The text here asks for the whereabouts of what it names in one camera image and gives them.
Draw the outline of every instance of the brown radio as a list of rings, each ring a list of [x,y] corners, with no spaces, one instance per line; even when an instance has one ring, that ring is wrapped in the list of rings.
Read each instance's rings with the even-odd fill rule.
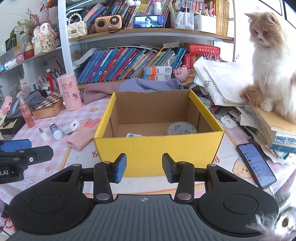
[[[111,30],[118,30],[122,27],[120,15],[111,15],[105,17],[98,17],[95,19],[95,30],[97,33],[108,32]]]

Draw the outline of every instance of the white handbag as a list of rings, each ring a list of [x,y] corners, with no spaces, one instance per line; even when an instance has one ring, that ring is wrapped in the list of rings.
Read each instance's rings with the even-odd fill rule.
[[[70,23],[71,17],[68,20],[67,30],[69,39],[87,35],[86,22],[81,19],[79,14],[77,16],[80,18],[79,22]]]

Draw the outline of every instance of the woman on screen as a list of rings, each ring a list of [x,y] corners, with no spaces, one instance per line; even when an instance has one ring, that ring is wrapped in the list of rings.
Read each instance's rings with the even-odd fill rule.
[[[151,24],[151,17],[146,17],[145,18],[145,24],[142,25],[142,28],[151,28],[151,27],[155,27],[153,24]]]

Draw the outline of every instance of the smartphone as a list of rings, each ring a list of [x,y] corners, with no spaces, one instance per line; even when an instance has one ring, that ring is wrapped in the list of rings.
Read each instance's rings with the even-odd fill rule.
[[[259,188],[268,188],[276,182],[272,170],[253,143],[238,145],[237,151]]]
[[[133,18],[133,28],[163,28],[163,15],[146,15]]]

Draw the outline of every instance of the fluffy cat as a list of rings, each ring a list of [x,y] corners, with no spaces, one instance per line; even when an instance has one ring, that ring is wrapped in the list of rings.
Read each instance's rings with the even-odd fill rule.
[[[270,12],[246,13],[250,18],[250,41],[254,44],[253,85],[243,94],[252,106],[266,112],[274,110],[291,123],[296,123],[295,55],[286,31],[278,17]]]

